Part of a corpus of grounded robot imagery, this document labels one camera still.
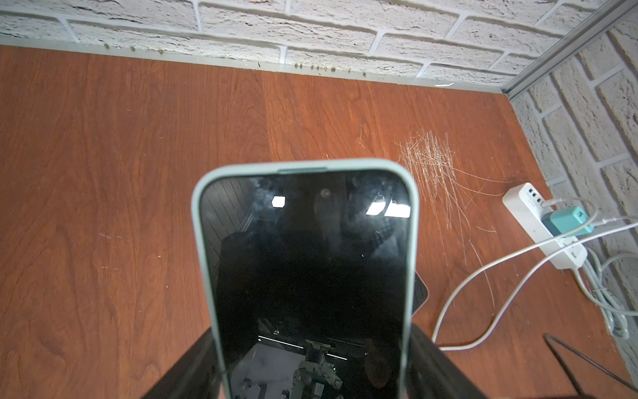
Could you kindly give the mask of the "pink-cased smartphone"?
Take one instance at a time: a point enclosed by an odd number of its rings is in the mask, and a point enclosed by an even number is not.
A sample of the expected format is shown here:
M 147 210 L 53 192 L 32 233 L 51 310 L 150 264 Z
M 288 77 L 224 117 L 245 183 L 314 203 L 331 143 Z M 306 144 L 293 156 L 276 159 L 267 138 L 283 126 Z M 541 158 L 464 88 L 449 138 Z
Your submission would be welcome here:
M 423 279 L 418 273 L 415 273 L 415 282 L 413 288 L 412 315 L 415 315 L 427 302 L 429 291 Z

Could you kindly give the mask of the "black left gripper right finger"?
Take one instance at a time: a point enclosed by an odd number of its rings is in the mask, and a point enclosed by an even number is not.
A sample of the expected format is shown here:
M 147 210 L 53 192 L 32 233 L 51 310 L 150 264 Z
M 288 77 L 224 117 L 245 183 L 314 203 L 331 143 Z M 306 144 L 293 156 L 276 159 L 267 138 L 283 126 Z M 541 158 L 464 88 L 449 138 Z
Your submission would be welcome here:
M 412 324 L 405 376 L 408 398 L 485 398 L 431 339 Z

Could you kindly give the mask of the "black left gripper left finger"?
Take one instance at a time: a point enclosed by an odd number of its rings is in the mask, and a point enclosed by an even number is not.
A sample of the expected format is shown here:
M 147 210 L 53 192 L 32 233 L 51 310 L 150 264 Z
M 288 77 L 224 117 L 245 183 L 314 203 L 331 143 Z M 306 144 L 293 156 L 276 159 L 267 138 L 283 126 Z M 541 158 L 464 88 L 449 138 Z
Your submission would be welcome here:
M 142 398 L 218 398 L 221 377 L 211 329 Z

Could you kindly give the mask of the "green-cased smartphone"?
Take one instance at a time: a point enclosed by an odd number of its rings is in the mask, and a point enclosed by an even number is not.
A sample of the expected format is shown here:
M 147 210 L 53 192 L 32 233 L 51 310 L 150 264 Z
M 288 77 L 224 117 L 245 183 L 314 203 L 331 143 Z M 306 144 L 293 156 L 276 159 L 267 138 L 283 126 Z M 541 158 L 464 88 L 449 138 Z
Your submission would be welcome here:
M 227 398 L 402 398 L 419 200 L 382 159 L 224 166 L 192 194 Z

